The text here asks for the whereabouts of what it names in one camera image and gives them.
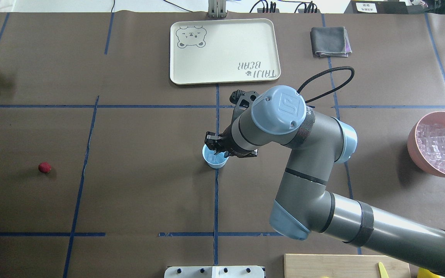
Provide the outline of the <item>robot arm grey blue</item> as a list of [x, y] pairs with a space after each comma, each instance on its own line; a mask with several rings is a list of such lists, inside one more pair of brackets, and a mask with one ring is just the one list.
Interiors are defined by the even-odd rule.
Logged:
[[[306, 247], [338, 251], [347, 243], [359, 254], [380, 253], [445, 270], [445, 178], [430, 175], [409, 156], [407, 140], [428, 109], [340, 108], [340, 119], [353, 125], [360, 145], [353, 158], [333, 168], [325, 197], [331, 208], [307, 224]], [[257, 158], [230, 158], [218, 174], [215, 260], [229, 262], [223, 237], [278, 236], [268, 223], [289, 151], [277, 144]]]

